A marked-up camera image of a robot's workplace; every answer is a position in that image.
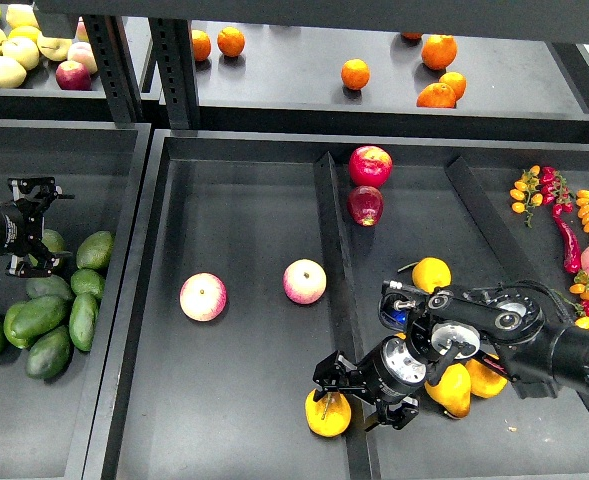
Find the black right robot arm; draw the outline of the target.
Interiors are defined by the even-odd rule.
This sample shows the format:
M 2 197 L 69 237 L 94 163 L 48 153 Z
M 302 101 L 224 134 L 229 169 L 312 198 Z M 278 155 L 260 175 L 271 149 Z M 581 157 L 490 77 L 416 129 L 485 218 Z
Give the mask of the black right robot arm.
M 519 398 L 554 398 L 562 387 L 589 395 L 589 330 L 574 325 L 560 297 L 535 281 L 495 288 L 382 285 L 380 323 L 392 330 L 363 359 L 336 351 L 319 362 L 312 399 L 353 395 L 374 406 L 364 427 L 405 427 L 414 394 L 446 369 L 473 359 L 509 381 Z

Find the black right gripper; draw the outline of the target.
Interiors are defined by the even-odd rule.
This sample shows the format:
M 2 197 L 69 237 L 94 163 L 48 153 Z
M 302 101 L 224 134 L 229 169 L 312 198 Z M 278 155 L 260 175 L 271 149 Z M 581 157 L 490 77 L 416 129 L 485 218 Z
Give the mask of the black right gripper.
M 333 392 L 353 395 L 375 407 L 364 419 L 365 431 L 378 426 L 401 430 L 419 414 L 414 393 L 426 380 L 427 366 L 410 354 L 405 341 L 386 337 L 357 363 L 340 350 L 320 361 L 313 374 L 313 401 Z

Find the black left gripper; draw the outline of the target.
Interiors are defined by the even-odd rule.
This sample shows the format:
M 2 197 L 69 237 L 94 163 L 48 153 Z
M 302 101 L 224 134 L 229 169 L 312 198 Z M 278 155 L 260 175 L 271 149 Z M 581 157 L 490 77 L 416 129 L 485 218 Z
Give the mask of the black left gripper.
M 54 177 L 9 178 L 9 202 L 0 202 L 0 256 L 10 255 L 6 274 L 17 278 L 46 278 L 72 257 L 52 250 L 42 239 L 43 217 L 55 200 L 72 200 Z

